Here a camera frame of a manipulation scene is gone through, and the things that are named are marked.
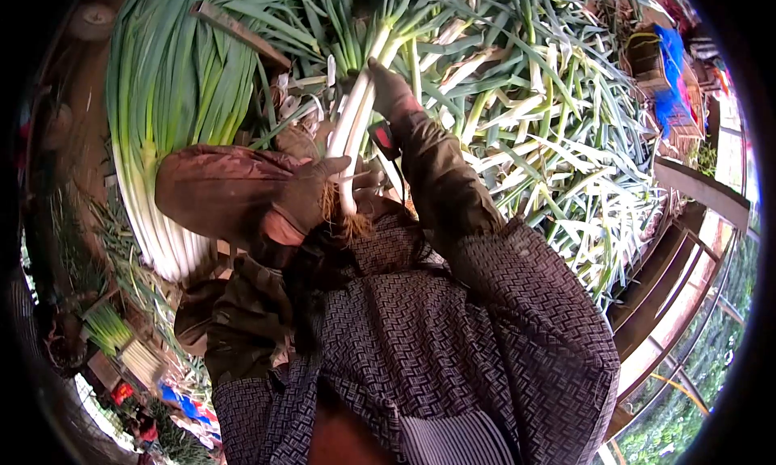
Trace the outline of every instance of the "foliage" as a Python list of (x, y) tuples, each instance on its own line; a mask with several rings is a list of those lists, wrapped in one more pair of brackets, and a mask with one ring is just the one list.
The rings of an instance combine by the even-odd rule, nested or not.
[(51, 227), (58, 245), (59, 263), (67, 273), (72, 291), (101, 295), (107, 289), (105, 271), (84, 240), (84, 230), (75, 201), (66, 186), (55, 188), (48, 197)]
[[(749, 238), (742, 239), (732, 253), (730, 274), (722, 289), (723, 296), (745, 318), (751, 312), (758, 251), (758, 243)], [(702, 324), (703, 316), (699, 313), (694, 318), (687, 333), (692, 334)], [(735, 352), (742, 343), (743, 333), (741, 325), (719, 309), (714, 309), (684, 365), (712, 412), (735, 360)], [(667, 387), (651, 409), (616, 440), (627, 463), (674, 463), (700, 431), (703, 419), (701, 412), (684, 393)], [(665, 452), (661, 457), (660, 452), (666, 448), (673, 452)]]
[(691, 149), (687, 153), (687, 159), (691, 162), (692, 168), (703, 175), (714, 177), (717, 172), (717, 150), (707, 144), (701, 143), (700, 147)]
[(151, 416), (156, 419), (159, 445), (164, 454), (179, 465), (213, 465), (215, 460), (199, 440), (188, 431), (179, 428), (170, 419), (170, 408), (152, 397), (148, 402)]

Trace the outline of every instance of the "sleeve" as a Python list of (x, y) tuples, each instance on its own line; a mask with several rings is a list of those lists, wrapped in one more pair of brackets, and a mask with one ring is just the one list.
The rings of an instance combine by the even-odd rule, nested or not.
[(402, 172), (418, 217), (443, 256), (461, 237), (504, 226), (487, 188), (463, 160), (457, 137), (422, 112), (393, 130), (402, 141)]
[(252, 465), (266, 461), (261, 453), (273, 421), (272, 404), (276, 397), (272, 380), (261, 378), (230, 381), (213, 392), (228, 463)]
[(213, 305), (205, 365), (213, 387), (267, 377), (286, 342), (291, 305), (281, 276), (250, 258), (237, 258), (223, 294)]
[(491, 316), (521, 453), (531, 463), (590, 462), (614, 410), (620, 363), (582, 285), (517, 218), (463, 238), (448, 262)]

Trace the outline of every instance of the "market stall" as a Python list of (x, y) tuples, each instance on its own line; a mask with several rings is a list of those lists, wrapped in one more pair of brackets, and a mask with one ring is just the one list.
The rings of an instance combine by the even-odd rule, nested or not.
[[(651, 42), (669, 37), (654, 25), (655, 12), (666, 11), (656, 0), (108, 3), (115, 17), (88, 8), (73, 15), (110, 22), (110, 43), (93, 33), (65, 36), (54, 49), (53, 89), (37, 93), (31, 108), (46, 123), (30, 133), (50, 143), (31, 144), (30, 159), (40, 170), (42, 154), (54, 154), (57, 174), (27, 187), (46, 194), (46, 230), (58, 241), (57, 288), (44, 300), (77, 322), (57, 340), (72, 345), (52, 360), (77, 369), (99, 350), (122, 383), (163, 400), (170, 422), (216, 451), (207, 370), (175, 338), (175, 312), (188, 285), (228, 278), (238, 249), (156, 207), (156, 170), (167, 154), (192, 144), (280, 150), (293, 132), (328, 157), (360, 155), (379, 167), (383, 194), (411, 207), (401, 160), (370, 130), (382, 121), (364, 73), (375, 57), (409, 80), (426, 113), (460, 139), (502, 215), (540, 232), (604, 313), (622, 305), (661, 218), (674, 211), (670, 191), (654, 179), (661, 144), (684, 137), (698, 142), (697, 153), (704, 139), (693, 60), (680, 53), (672, 71)], [(83, 44), (95, 41), (99, 48)], [(76, 47), (99, 52), (81, 80), (88, 92), (69, 87), (70, 73), (80, 79), (83, 70)], [(353, 71), (361, 74), (345, 95)], [(662, 116), (655, 93), (677, 76), (685, 89), (671, 106), (687, 112)], [(354, 163), (340, 174), (331, 213), (345, 237), (369, 231), (355, 209), (353, 175)], [(67, 330), (64, 322), (59, 328)], [(111, 391), (120, 385), (109, 380)]]

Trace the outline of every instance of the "patterned jacket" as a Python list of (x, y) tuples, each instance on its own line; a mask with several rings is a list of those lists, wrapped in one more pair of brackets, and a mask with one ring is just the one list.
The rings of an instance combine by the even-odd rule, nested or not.
[[(319, 379), (399, 463), (435, 447), (422, 433), (408, 441), (408, 424), (475, 414), (487, 416), (516, 463), (590, 462), (619, 375), (603, 317), (541, 235), (519, 219), (504, 226), (457, 140), (422, 119), (404, 135), (413, 150), (402, 169), (446, 264), (416, 263), (423, 232), (396, 214), (354, 240), (350, 281), (324, 293), (325, 311), (311, 317), (317, 351), (284, 371), (216, 383), (229, 464), (306, 463)], [(246, 287), (267, 280), (248, 261), (221, 300), (239, 304)], [(261, 311), (278, 320), (272, 308)]]

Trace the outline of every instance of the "brown glove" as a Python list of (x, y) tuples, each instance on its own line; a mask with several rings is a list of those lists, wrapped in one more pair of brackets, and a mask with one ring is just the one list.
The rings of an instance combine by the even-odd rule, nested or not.
[(350, 157), (307, 162), (299, 167), (293, 179), (272, 201), (272, 208), (294, 229), (307, 236), (314, 227), (324, 222), (321, 198), (326, 180), (349, 164)]
[(375, 82), (374, 109), (393, 123), (399, 123), (405, 117), (415, 112), (422, 112), (423, 107), (415, 99), (412, 89), (399, 74), (388, 71), (383, 64), (373, 57), (367, 62), (369, 73)]

